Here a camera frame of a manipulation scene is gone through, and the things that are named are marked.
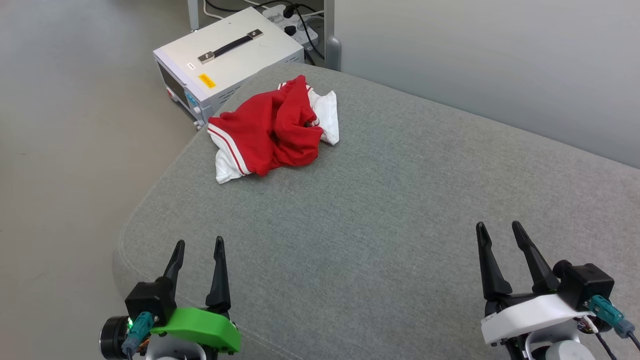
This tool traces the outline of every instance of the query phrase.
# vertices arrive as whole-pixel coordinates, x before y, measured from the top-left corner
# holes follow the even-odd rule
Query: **power socket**
[[[313,51],[313,47],[309,43],[309,39],[307,38],[307,34],[305,33],[305,28],[302,25],[302,21],[300,21],[300,17],[297,13],[295,13],[291,18],[285,18],[282,15],[285,8],[285,5],[276,5],[272,8],[264,10],[262,12],[262,15],[269,19],[269,21],[271,21],[274,25],[282,29],[282,31],[284,31],[287,26],[293,26],[296,31],[293,35],[290,35],[291,38],[302,45],[305,50]],[[317,46],[319,42],[318,34],[309,26],[307,26],[307,31],[309,32],[309,37],[311,38],[313,45]]]

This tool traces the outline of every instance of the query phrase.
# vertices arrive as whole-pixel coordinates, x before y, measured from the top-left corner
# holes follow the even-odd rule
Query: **red stripe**
[[[224,138],[224,136],[218,134],[215,130],[212,130],[211,128],[209,128],[209,131],[218,135],[219,138],[221,138],[222,140],[224,140],[227,143],[227,147],[229,148],[229,151],[231,152],[231,155],[233,155],[234,160],[236,161],[236,165],[238,166],[238,170],[240,170],[240,174],[242,175],[246,175],[243,171],[242,168],[240,167],[240,163],[238,162],[238,159],[236,157],[236,154],[234,154],[234,150],[233,148],[231,148],[231,144],[229,144],[229,142],[227,141],[227,139]]]

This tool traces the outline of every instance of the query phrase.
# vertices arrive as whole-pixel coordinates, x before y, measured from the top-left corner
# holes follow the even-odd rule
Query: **gray floor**
[[[195,134],[151,55],[188,32],[185,1],[0,3],[2,358],[101,358],[118,233]]]

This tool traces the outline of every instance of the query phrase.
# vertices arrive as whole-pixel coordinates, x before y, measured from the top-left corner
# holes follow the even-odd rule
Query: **white stripe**
[[[246,168],[246,164],[244,163],[244,159],[242,157],[242,154],[240,153],[240,150],[236,146],[236,142],[234,141],[234,139],[231,138],[231,136],[229,134],[227,134],[226,131],[220,129],[218,126],[215,126],[214,124],[209,123],[209,129],[217,132],[218,134],[220,134],[220,136],[222,136],[224,139],[226,139],[229,142],[229,145],[231,145],[231,151],[232,151],[232,154],[230,154],[231,157],[233,158],[233,155],[236,155],[236,159],[238,160],[238,163],[240,164],[240,169],[242,170],[242,172],[244,172],[246,175],[251,174],[251,172]]]

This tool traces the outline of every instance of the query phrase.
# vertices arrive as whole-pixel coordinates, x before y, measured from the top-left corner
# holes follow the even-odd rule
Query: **teal connector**
[[[616,309],[615,306],[600,295],[595,295],[589,300],[589,310],[611,325],[616,334],[623,339],[627,338],[628,334],[636,329],[634,324],[625,320],[625,315],[620,310]]]
[[[142,340],[149,334],[154,326],[154,316],[148,311],[143,311],[133,323],[133,326],[127,331],[127,338],[122,344],[122,352],[127,356],[133,356],[138,351],[138,347],[142,344]]]

